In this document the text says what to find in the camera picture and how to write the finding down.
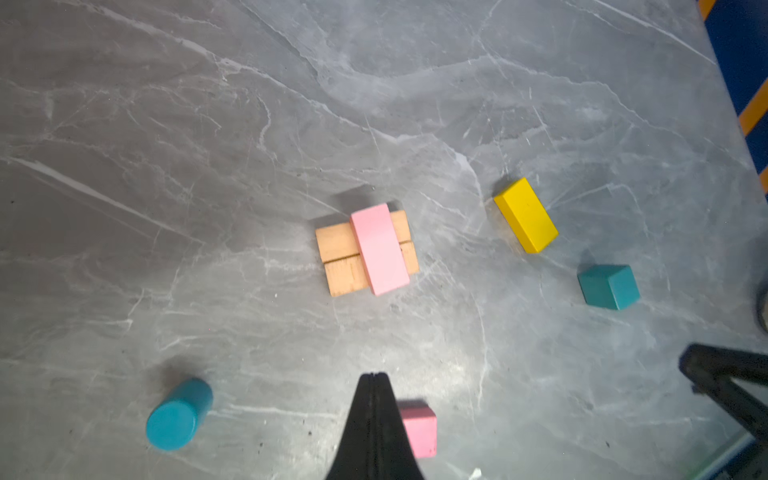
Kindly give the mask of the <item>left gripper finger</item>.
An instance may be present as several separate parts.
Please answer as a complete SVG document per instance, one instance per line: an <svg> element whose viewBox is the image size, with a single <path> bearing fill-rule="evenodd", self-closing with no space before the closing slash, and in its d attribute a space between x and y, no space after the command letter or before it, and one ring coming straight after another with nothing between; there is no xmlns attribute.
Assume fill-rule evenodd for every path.
<svg viewBox="0 0 768 480"><path fill-rule="evenodd" d="M328 480L424 478L387 374L360 376Z"/></svg>

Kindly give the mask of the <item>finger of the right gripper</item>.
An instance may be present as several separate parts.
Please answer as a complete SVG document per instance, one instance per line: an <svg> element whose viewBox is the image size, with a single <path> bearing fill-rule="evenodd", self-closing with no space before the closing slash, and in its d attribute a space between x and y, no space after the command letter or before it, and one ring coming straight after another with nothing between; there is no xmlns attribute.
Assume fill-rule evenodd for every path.
<svg viewBox="0 0 768 480"><path fill-rule="evenodd" d="M708 396L758 442L767 443L767 404L734 382L767 386L766 355L693 343L680 356L679 370L695 393Z"/></svg>

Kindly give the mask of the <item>natural wood block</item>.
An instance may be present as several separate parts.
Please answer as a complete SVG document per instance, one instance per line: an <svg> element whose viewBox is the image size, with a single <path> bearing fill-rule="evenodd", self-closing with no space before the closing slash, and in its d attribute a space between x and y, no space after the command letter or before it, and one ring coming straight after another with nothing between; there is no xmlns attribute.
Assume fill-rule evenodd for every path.
<svg viewBox="0 0 768 480"><path fill-rule="evenodd" d="M399 243L412 240L406 212L390 213ZM359 255L359 247L350 222L340 223L315 230L320 259L323 264Z"/></svg>
<svg viewBox="0 0 768 480"><path fill-rule="evenodd" d="M407 271L414 275L420 271L418 257L412 241L403 242L400 248ZM365 265L360 255L331 261L324 264L330 295L338 297L364 289L370 284Z"/></svg>

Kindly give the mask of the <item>light pink wood block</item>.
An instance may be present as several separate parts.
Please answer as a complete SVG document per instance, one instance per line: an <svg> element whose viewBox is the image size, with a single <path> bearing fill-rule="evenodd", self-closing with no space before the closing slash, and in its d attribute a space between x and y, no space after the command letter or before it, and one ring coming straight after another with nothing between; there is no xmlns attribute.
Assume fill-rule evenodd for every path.
<svg viewBox="0 0 768 480"><path fill-rule="evenodd" d="M380 296L407 285L410 275L388 206L359 210L350 220L373 294Z"/></svg>

